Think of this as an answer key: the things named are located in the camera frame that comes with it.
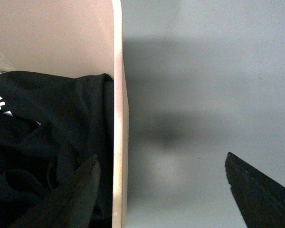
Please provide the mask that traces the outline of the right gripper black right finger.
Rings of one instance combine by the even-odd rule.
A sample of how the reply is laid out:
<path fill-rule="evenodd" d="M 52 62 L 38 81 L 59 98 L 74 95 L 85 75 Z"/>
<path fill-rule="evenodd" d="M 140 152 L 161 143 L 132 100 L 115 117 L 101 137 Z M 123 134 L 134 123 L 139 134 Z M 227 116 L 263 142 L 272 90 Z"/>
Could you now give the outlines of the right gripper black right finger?
<path fill-rule="evenodd" d="M 285 228 L 285 187 L 228 152 L 230 190 L 248 228 Z"/>

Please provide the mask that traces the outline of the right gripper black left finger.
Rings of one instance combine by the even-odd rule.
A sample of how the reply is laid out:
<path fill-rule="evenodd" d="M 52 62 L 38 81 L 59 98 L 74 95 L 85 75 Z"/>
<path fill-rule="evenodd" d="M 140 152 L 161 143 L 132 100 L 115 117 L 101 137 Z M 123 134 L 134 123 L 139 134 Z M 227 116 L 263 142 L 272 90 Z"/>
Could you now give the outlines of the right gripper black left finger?
<path fill-rule="evenodd" d="M 97 201 L 101 167 L 93 155 L 10 228 L 87 228 Z"/>

